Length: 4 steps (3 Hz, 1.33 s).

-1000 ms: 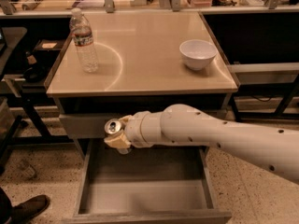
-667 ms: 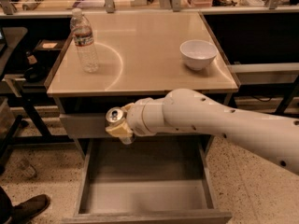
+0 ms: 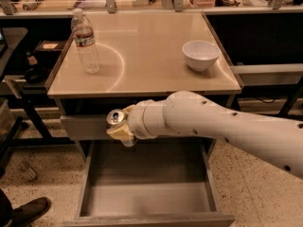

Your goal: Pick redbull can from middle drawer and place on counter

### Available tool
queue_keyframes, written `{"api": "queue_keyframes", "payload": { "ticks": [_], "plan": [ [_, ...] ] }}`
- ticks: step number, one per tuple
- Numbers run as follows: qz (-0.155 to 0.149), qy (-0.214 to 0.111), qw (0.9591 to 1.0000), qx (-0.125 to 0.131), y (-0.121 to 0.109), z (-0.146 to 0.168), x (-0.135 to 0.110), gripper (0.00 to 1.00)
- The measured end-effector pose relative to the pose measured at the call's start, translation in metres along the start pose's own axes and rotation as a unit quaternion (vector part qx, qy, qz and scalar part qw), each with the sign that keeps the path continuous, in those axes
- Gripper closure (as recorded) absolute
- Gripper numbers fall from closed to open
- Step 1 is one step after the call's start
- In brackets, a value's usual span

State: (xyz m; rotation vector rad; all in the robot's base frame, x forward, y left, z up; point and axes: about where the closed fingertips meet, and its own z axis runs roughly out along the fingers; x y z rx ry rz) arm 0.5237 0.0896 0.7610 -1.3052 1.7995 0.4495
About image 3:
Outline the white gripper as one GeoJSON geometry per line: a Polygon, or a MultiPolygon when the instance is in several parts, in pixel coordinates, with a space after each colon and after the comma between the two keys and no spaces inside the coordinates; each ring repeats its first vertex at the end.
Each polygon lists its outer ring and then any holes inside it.
{"type": "Polygon", "coordinates": [[[154,139],[158,136],[167,136],[169,129],[163,117],[164,107],[163,100],[146,100],[136,105],[130,105],[122,110],[129,114],[127,123],[122,122],[114,125],[107,129],[106,133],[113,139],[120,141],[132,140],[134,137],[154,139]]]}

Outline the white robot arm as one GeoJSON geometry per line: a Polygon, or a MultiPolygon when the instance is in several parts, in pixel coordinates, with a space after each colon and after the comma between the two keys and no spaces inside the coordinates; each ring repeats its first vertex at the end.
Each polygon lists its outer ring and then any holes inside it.
{"type": "Polygon", "coordinates": [[[282,170],[303,177],[303,122],[227,109],[181,91],[107,115],[106,133],[131,147],[137,139],[205,137],[225,141],[282,170]]]}

